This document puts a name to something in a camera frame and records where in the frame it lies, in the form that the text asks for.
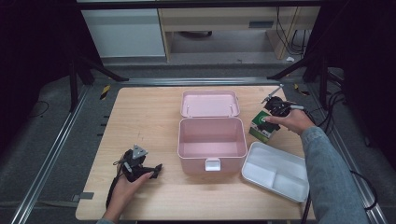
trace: pink lunch box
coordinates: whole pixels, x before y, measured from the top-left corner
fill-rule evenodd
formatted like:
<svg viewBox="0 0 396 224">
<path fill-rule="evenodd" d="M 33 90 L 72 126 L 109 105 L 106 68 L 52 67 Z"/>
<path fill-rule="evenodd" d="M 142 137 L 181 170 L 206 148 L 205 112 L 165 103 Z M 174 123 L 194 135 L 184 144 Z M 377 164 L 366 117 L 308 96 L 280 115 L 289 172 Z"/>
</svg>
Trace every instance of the pink lunch box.
<svg viewBox="0 0 396 224">
<path fill-rule="evenodd" d="M 240 172 L 248 154 L 233 91 L 185 91 L 177 153 L 186 174 Z"/>
</svg>

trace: cabinet drawer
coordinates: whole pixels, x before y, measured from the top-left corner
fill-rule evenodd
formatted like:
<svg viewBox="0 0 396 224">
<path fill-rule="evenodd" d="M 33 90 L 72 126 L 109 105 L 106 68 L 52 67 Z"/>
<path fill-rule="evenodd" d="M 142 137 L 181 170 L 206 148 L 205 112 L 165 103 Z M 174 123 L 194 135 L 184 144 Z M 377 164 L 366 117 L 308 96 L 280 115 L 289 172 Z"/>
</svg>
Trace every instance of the cabinet drawer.
<svg viewBox="0 0 396 224">
<path fill-rule="evenodd" d="M 275 7 L 164 8 L 159 12 L 165 32 L 276 28 Z M 282 7 L 282 25 L 290 25 L 295 12 L 296 7 Z"/>
</svg>

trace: wooden table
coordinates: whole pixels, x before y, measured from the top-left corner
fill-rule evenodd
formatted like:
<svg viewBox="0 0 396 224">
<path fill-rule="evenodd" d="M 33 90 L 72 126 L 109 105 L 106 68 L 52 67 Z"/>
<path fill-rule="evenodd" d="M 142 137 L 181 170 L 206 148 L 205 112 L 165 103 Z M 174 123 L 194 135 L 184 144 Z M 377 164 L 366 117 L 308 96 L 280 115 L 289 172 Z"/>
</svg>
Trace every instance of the wooden table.
<svg viewBox="0 0 396 224">
<path fill-rule="evenodd" d="M 234 175 L 185 175 L 177 155 L 181 95 L 192 90 L 234 91 L 244 123 L 247 148 L 258 141 L 248 133 L 251 120 L 262 110 L 261 101 L 274 86 L 149 87 L 121 89 L 97 151 L 76 217 L 99 219 L 111 181 L 114 161 L 138 144 L 148 151 L 147 167 L 163 164 L 157 179 L 151 179 L 135 195 L 122 219 L 131 220 L 236 220 L 300 219 L 304 205 L 248 183 Z M 285 99 L 283 91 L 277 96 Z M 281 128 L 268 145 L 303 157 L 300 137 Z"/>
</svg>

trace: white plastic tray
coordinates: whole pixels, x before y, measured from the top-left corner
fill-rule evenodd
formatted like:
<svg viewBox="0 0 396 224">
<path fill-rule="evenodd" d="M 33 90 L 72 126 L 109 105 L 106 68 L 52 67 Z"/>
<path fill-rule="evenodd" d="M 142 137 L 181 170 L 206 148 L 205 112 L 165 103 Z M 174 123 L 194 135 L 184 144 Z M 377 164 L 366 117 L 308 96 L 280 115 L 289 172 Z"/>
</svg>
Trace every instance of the white plastic tray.
<svg viewBox="0 0 396 224">
<path fill-rule="evenodd" d="M 304 202 L 308 196 L 304 159 L 261 142 L 251 144 L 242 176 L 297 203 Z"/>
</svg>

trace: black gadget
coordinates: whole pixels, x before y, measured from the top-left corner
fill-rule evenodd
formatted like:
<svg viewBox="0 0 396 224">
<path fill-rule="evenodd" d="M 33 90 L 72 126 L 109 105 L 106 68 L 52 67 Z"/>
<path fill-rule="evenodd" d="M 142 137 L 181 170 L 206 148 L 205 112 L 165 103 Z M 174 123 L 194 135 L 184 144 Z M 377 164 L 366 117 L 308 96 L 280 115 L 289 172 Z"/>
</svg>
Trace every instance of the black gadget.
<svg viewBox="0 0 396 224">
<path fill-rule="evenodd" d="M 158 177 L 163 165 L 159 164 L 155 168 L 144 167 L 143 161 L 145 160 L 147 154 L 148 152 L 145 149 L 138 145 L 134 145 L 133 149 L 129 149 L 125 152 L 120 161 L 115 161 L 113 163 L 113 165 L 119 165 L 120 167 L 117 171 L 117 176 L 114 177 L 110 186 L 110 190 L 108 191 L 106 208 L 108 208 L 108 205 L 110 204 L 113 189 L 116 187 L 121 175 L 125 175 L 129 182 L 134 182 L 140 176 L 150 172 L 154 172 L 150 179 Z"/>
<path fill-rule="evenodd" d="M 283 84 L 280 84 L 279 87 L 268 94 L 264 100 L 262 100 L 262 104 L 266 102 L 264 108 L 267 109 L 271 115 L 277 117 L 286 117 L 292 109 L 300 109 L 305 112 L 305 114 L 315 123 L 314 118 L 311 116 L 310 113 L 303 106 L 297 105 L 294 102 L 290 101 L 283 101 L 278 96 L 273 96 L 277 91 L 279 91 L 283 87 Z"/>
</svg>

